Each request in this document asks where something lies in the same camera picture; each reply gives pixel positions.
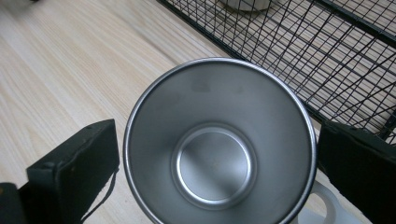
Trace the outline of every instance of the black strap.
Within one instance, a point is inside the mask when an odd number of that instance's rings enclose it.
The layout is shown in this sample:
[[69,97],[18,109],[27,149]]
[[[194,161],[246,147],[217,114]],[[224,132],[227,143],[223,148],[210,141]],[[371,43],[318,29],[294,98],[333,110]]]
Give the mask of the black strap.
[[110,183],[110,187],[108,188],[108,191],[105,195],[105,197],[102,199],[101,202],[99,202],[99,204],[97,204],[92,210],[91,212],[87,213],[82,219],[81,219],[81,224],[87,220],[88,217],[90,217],[94,211],[96,211],[96,209],[98,209],[100,207],[100,205],[102,205],[107,198],[111,195],[111,192],[113,192],[114,186],[116,185],[116,176],[117,176],[117,172],[119,171],[119,167],[117,167],[117,169],[114,171],[113,177],[111,178],[111,183]]

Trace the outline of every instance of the metal grid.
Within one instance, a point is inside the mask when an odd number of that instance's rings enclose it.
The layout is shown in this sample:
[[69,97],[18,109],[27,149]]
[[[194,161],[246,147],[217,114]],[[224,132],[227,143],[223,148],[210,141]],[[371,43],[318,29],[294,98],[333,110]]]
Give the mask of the metal grid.
[[396,3],[277,0],[248,12],[228,0],[159,1],[231,56],[283,80],[313,118],[396,145]]

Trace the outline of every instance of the light wood surface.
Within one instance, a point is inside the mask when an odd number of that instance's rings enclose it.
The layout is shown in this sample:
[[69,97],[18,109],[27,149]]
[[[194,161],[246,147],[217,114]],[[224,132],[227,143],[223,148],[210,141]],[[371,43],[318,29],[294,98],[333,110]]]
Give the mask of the light wood surface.
[[[115,119],[121,154],[145,88],[178,64],[215,56],[227,55],[154,0],[0,0],[0,182],[21,187],[29,165],[103,119]],[[324,174],[317,180],[336,192]],[[325,211],[315,198],[308,207]],[[150,223],[122,165],[113,194],[86,223]]]

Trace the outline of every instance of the cup handle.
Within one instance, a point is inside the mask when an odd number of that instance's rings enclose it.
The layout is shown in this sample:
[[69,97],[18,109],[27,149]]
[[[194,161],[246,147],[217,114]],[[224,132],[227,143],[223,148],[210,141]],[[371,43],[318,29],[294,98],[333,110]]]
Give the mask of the cup handle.
[[332,192],[315,181],[311,193],[317,194],[325,203],[327,216],[322,217],[307,208],[303,208],[300,214],[291,222],[292,224],[361,224],[354,216],[350,215],[338,202]]

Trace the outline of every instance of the stainless steel cup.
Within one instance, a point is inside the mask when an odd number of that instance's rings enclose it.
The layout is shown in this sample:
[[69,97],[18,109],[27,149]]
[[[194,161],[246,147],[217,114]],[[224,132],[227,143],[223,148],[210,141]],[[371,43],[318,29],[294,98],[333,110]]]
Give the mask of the stainless steel cup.
[[202,59],[159,77],[136,103],[123,159],[155,223],[286,223],[316,173],[310,119],[250,63]]
[[270,0],[220,0],[220,2],[242,11],[264,10],[270,6]]

